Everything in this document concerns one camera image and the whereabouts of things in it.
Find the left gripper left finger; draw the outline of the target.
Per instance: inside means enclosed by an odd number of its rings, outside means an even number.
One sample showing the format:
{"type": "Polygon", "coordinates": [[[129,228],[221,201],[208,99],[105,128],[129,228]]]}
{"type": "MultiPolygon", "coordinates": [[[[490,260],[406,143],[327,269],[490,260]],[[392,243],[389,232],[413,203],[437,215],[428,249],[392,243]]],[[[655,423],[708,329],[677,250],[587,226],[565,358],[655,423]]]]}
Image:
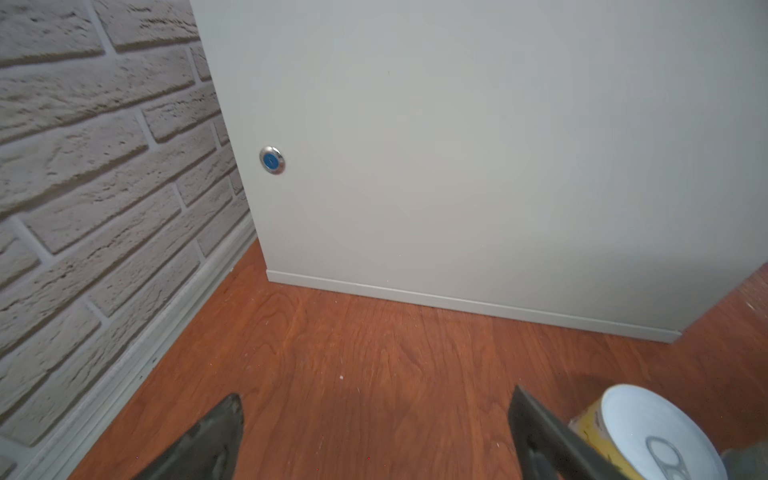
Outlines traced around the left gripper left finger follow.
{"type": "Polygon", "coordinates": [[[231,393],[135,479],[233,479],[243,432],[241,398],[231,393]]]}

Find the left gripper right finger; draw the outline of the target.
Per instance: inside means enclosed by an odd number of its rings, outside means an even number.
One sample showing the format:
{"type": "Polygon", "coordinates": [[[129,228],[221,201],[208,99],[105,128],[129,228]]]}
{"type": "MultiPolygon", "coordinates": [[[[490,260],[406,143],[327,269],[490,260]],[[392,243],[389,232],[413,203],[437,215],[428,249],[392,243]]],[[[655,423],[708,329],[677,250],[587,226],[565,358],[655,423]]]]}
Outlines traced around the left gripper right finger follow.
{"type": "Polygon", "coordinates": [[[524,479],[622,479],[624,475],[517,385],[508,423],[524,479]]]}

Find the white can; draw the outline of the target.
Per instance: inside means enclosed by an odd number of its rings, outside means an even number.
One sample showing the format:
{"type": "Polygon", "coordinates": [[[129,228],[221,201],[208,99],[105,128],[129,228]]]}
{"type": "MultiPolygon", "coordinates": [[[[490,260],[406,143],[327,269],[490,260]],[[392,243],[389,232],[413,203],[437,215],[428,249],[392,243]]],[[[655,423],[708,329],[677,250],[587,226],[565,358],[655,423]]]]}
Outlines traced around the white can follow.
{"type": "Polygon", "coordinates": [[[729,480],[768,480],[768,440],[721,454],[729,480]]]}

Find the yellow can with pull tab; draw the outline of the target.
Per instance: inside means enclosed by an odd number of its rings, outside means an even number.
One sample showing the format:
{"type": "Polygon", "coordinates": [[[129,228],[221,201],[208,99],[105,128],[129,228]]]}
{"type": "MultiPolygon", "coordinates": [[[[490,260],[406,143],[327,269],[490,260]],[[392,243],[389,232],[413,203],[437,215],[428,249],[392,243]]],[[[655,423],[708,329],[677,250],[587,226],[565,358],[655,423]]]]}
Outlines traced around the yellow can with pull tab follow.
{"type": "Polygon", "coordinates": [[[651,390],[608,388],[569,428],[629,479],[725,479],[720,455],[681,409],[651,390]]]}

